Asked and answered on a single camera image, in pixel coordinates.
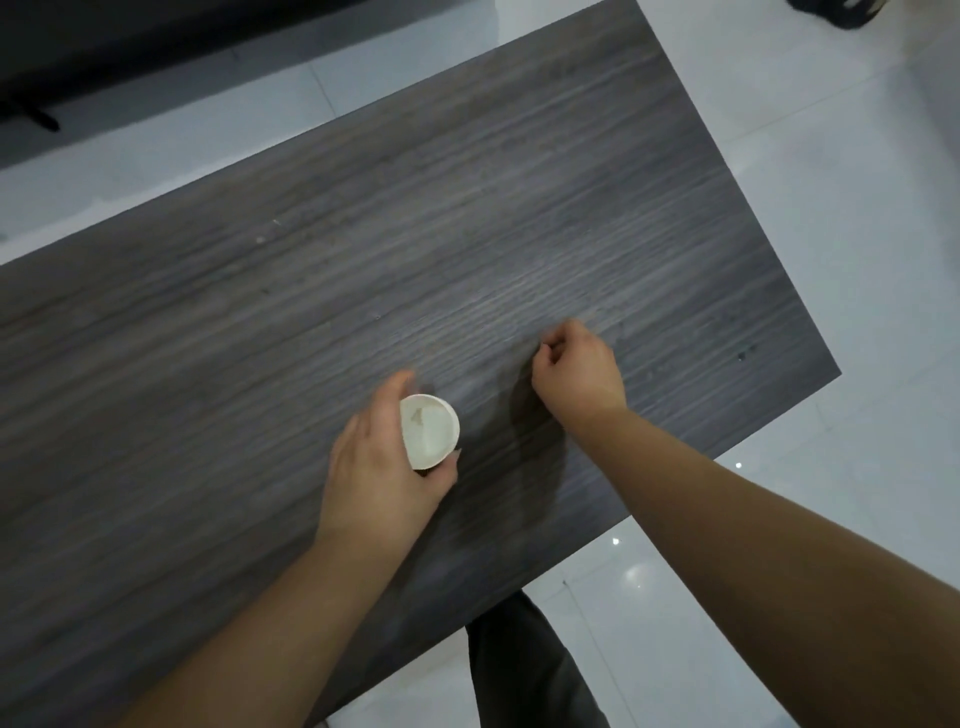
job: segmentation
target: floor tile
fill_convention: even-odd
[[[559,594],[564,586],[564,571],[558,564],[523,587],[523,591],[533,599],[534,604],[542,608],[547,599]]]
[[[495,0],[498,41],[509,43],[600,0]]]
[[[960,172],[907,72],[721,149],[843,372],[827,425],[960,345]]]
[[[477,728],[467,632],[423,653],[328,722],[330,728]]]
[[[497,34],[495,5],[471,0],[311,65],[337,115],[343,115],[495,48]]]
[[[837,427],[881,543],[960,587],[960,352]]]
[[[611,728],[636,728],[570,590],[563,589],[540,606],[540,610],[573,657]]]
[[[882,541],[853,487],[850,462],[835,431],[784,455],[751,479],[865,538]]]
[[[930,117],[960,163],[960,20],[948,26],[944,33],[910,62],[909,73],[917,81],[920,95]]]
[[[560,569],[566,583],[572,584],[607,564],[630,566],[626,562],[632,562],[638,553],[647,553],[651,548],[650,539],[633,517],[629,517],[566,557]]]
[[[891,2],[848,33],[783,0],[639,0],[707,128],[752,132],[910,58],[956,17],[952,0]]]
[[[3,145],[37,152],[0,168],[0,263],[333,118],[307,65],[231,86],[233,63],[221,54],[191,65],[193,74],[176,67],[52,109],[67,143],[46,150],[47,132],[19,119],[0,126]],[[226,90],[140,118],[136,109],[149,113],[156,96],[189,96],[182,87],[194,75],[205,77],[198,93]]]
[[[814,395],[727,450],[716,461],[729,470],[751,477],[826,429]]]
[[[782,713],[652,547],[570,590],[637,725],[766,726]]]

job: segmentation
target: leg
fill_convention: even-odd
[[[523,592],[467,627],[483,728],[610,728],[573,658]]]

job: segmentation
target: dark furniture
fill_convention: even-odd
[[[316,717],[624,518],[528,383],[567,315],[710,456],[838,375],[634,0],[0,268],[0,722],[113,715],[248,603],[403,366],[461,479]]]
[[[0,114],[35,114],[357,1],[5,0]]]

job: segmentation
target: person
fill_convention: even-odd
[[[121,726],[302,726],[457,479],[457,454],[424,477],[410,469],[398,402],[411,377],[391,376],[333,445],[315,544]],[[797,723],[960,725],[959,593],[630,411],[612,351],[578,321],[543,337],[533,386]],[[523,631],[546,662],[498,659]],[[529,600],[508,599],[469,632],[485,728],[607,724]]]

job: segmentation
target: paper cup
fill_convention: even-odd
[[[411,395],[400,400],[400,427],[407,459],[415,471],[439,465],[460,439],[457,413],[432,395]]]

